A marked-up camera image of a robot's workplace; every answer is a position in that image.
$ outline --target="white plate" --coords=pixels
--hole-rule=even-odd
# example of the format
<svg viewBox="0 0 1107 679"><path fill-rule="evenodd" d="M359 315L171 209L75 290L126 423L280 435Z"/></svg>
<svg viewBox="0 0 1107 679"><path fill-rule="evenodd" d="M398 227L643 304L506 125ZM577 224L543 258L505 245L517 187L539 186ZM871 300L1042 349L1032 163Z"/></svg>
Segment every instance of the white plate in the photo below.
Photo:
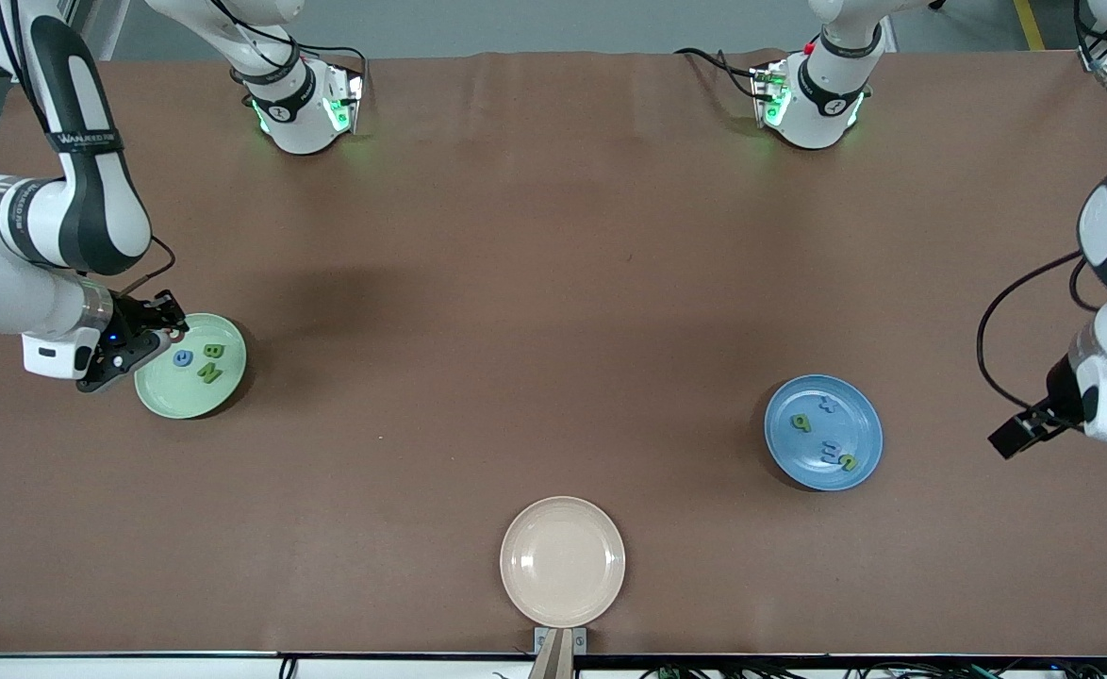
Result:
<svg viewBox="0 0 1107 679"><path fill-rule="evenodd" d="M499 549L503 588L545 627L583 627L617 600L625 544L613 519L580 498L545 498L519 513Z"/></svg>

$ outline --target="metal bracket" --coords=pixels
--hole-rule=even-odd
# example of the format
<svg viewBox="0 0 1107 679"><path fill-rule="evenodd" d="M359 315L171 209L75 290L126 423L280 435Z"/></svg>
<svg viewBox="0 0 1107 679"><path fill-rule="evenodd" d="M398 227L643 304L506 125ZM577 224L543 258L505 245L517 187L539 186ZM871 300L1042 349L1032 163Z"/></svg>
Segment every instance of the metal bracket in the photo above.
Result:
<svg viewBox="0 0 1107 679"><path fill-rule="evenodd" d="M532 654L541 652L541 644L545 644L545 636L549 635L549 627L532 627ZM588 655L587 627L571 629L570 639L575 640L575 655Z"/></svg>

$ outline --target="floor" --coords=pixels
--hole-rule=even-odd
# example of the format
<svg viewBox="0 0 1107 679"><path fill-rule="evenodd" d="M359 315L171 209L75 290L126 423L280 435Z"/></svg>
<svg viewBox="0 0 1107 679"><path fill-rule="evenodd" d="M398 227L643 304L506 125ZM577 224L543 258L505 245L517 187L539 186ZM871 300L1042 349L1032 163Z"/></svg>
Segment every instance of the floor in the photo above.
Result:
<svg viewBox="0 0 1107 679"><path fill-rule="evenodd" d="M1031 3L1043 48L1072 48L1069 0L951 0L893 18L902 52L1027 50L1018 6ZM141 0L94 3L93 52L113 60L216 60L197 35ZM477 52L738 52L797 48L817 33L805 0L311 0L290 31L306 42L353 44L372 58ZM1039 48L1033 35L1031 48ZM0 79L0 102L8 82Z"/></svg>

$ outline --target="tabletop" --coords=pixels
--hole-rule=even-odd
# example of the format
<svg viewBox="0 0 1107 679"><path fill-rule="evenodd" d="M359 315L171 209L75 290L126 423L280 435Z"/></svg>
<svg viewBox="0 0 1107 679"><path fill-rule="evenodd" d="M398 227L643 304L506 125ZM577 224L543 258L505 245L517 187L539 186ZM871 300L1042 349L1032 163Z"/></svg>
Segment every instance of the tabletop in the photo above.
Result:
<svg viewBox="0 0 1107 679"><path fill-rule="evenodd" d="M685 56L377 61L309 157L226 64L101 72L179 257L156 282L238 322L249 372L167 421L0 337L0 651L527 648L499 545L569 494L627 546L597 652L1107 654L1107 446L1003 461L973 353L1107 173L1072 52L890 54L814 152ZM0 172L58 173L15 93ZM990 366L1039 399L1088 317L1063 275L999 313ZM762 441L813 372L880 411L858 488Z"/></svg>

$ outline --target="yellow line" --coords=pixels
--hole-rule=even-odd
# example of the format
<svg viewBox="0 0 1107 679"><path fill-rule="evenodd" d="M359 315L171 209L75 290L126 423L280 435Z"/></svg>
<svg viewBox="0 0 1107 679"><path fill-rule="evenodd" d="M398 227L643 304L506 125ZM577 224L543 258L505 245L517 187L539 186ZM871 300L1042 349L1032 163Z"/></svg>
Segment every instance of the yellow line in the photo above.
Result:
<svg viewBox="0 0 1107 679"><path fill-rule="evenodd" d="M1027 38L1027 50L1044 51L1044 38L1041 35L1041 27L1035 22L1032 3L1027 0L1015 0L1015 13L1018 14L1018 22L1023 25L1023 35Z"/></svg>

